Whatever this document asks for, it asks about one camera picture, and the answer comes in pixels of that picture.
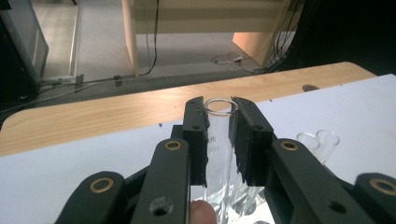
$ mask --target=gray floor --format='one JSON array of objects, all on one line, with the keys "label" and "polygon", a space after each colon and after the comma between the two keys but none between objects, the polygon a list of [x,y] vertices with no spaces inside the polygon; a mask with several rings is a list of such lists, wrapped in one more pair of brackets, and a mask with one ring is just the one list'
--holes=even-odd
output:
[{"label": "gray floor", "polygon": [[[48,9],[48,5],[43,4],[43,1],[49,0],[33,0],[35,10]],[[57,21],[58,18],[67,18],[67,16],[47,13],[46,17],[41,16],[41,20],[39,19],[45,34],[59,34],[64,32],[65,29],[69,29],[71,32],[74,29],[73,21],[78,17],[75,43],[77,46],[75,55],[76,76],[83,74],[83,81],[91,82],[103,78],[133,74],[133,66],[130,63],[125,44],[121,0],[80,0],[78,7],[73,6],[70,0],[51,2],[50,5],[54,6],[56,3],[57,7],[63,8],[58,9],[60,13],[67,15],[70,13],[69,22],[63,21],[62,28],[59,22],[48,21]],[[70,7],[78,8],[78,13],[68,11]],[[66,38],[63,35],[56,36],[55,39],[67,43],[70,41],[69,37]],[[137,45],[141,60],[150,59],[153,61],[154,46],[152,39],[153,35],[140,35],[138,37]],[[86,83],[79,86],[70,85],[74,83],[74,79],[70,79],[63,71],[57,71],[50,66],[53,58],[60,57],[60,54],[61,56],[66,54],[62,49],[57,49],[55,45],[52,46],[50,42],[45,79],[62,81],[63,84],[43,87],[43,92],[35,99],[38,103],[28,105],[28,107],[57,105],[213,80],[251,76],[253,73],[250,71],[260,67],[249,59],[244,51],[233,43],[232,39],[233,34],[229,33],[158,34],[157,62],[147,76],[138,79],[125,78],[122,82],[106,81]],[[226,63],[224,55],[230,52],[237,52],[244,56],[241,63],[242,67]]]}]

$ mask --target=light wood trim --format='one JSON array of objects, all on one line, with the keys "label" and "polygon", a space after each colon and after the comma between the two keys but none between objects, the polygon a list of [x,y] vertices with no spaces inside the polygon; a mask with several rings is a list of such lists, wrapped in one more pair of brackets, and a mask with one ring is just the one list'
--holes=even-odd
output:
[{"label": "light wood trim", "polygon": [[0,132],[0,155],[60,144],[100,134],[182,119],[191,98],[244,97],[254,102],[374,77],[353,63],[336,63],[287,72],[23,110]]}]

